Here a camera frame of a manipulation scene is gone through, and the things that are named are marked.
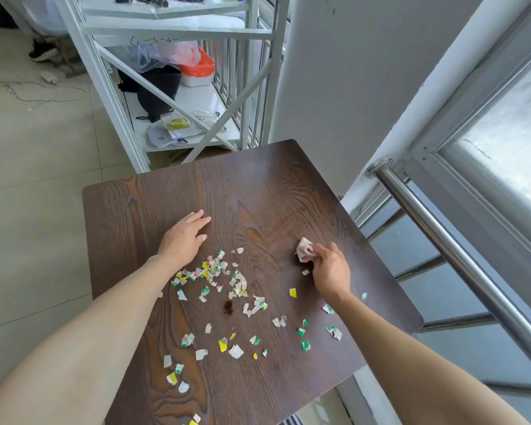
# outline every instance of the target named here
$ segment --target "person's left hand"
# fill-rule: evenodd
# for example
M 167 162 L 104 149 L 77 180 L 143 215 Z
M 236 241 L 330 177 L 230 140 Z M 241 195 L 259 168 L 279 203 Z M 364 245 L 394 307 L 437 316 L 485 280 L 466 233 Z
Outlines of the person's left hand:
M 206 234 L 197 235 L 199 230 L 211 221 L 203 218 L 204 211 L 191 212 L 167 231 L 157 254 L 173 263 L 178 269 L 189 264 L 199 251 L 200 245 L 207 239 Z

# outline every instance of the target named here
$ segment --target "forearm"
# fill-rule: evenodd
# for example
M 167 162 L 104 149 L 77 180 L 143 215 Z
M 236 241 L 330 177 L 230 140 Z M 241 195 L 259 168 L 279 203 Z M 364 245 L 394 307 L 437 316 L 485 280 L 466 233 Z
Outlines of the forearm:
M 158 293 L 178 270 L 151 258 L 43 341 L 0 384 L 0 424 L 100 424 Z
M 331 305 L 405 425 L 528 424 L 488 387 L 353 295 L 336 298 Z

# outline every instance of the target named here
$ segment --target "shoe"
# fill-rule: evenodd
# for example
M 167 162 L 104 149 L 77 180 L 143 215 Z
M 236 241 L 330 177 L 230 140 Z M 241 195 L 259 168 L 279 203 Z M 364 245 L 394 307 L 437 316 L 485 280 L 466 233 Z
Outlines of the shoe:
M 29 53 L 29 58 L 35 62 L 43 62 L 53 58 L 58 53 L 57 48 L 51 43 L 38 42 L 33 39 L 33 50 Z

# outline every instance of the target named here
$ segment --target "wooden tabletop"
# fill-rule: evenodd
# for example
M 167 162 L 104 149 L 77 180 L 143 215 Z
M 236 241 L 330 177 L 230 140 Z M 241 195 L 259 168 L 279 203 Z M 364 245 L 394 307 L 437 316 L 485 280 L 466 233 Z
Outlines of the wooden tabletop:
M 357 371 L 365 360 L 336 314 L 322 311 L 312 275 L 295 257 L 301 237 L 313 242 L 336 242 L 352 271 L 352 289 L 386 320 L 407 332 L 422 318 L 346 210 L 313 167 L 297 142 L 288 140 L 243 152 L 151 171 L 128 179 L 87 186 L 83 202 L 93 297 L 108 290 L 140 267 L 157 251 L 173 224 L 190 211 L 204 209 L 213 217 L 195 260 L 195 270 L 218 249 L 224 261 L 237 262 L 248 280 L 250 298 L 235 298 L 234 313 L 223 311 L 229 277 L 218 281 L 222 293 L 199 278 L 183 286 L 188 301 L 179 301 L 168 283 L 156 301 L 134 357 L 106 417 L 106 425 L 187 424 L 196 413 L 202 424 L 275 425 Z M 232 249 L 243 247 L 241 255 Z M 289 289 L 297 289 L 297 298 Z M 251 318 L 242 314 L 251 294 L 264 296 L 269 307 Z M 287 316 L 287 327 L 272 319 Z M 297 329 L 309 321 L 301 338 Z M 205 334 L 207 323 L 211 334 Z M 333 325 L 342 340 L 326 331 Z M 180 349 L 181 338 L 195 335 L 194 346 Z M 234 359 L 220 353 L 218 340 L 237 335 L 244 354 Z M 261 343 L 250 345 L 258 336 Z M 303 352 L 300 342 L 311 350 Z M 267 357 L 261 352 L 266 348 Z M 195 349 L 209 354 L 195 361 Z M 171 386 L 163 356 L 182 363 L 190 384 L 186 394 Z

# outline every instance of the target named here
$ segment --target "person's right arm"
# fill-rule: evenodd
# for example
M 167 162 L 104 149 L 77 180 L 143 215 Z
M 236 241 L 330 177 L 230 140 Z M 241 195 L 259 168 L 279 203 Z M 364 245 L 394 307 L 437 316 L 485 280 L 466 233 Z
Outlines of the person's right arm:
M 340 316 L 404 425 L 526 425 L 500 396 L 370 310 L 350 291 L 350 269 L 334 243 L 319 255 L 315 285 Z

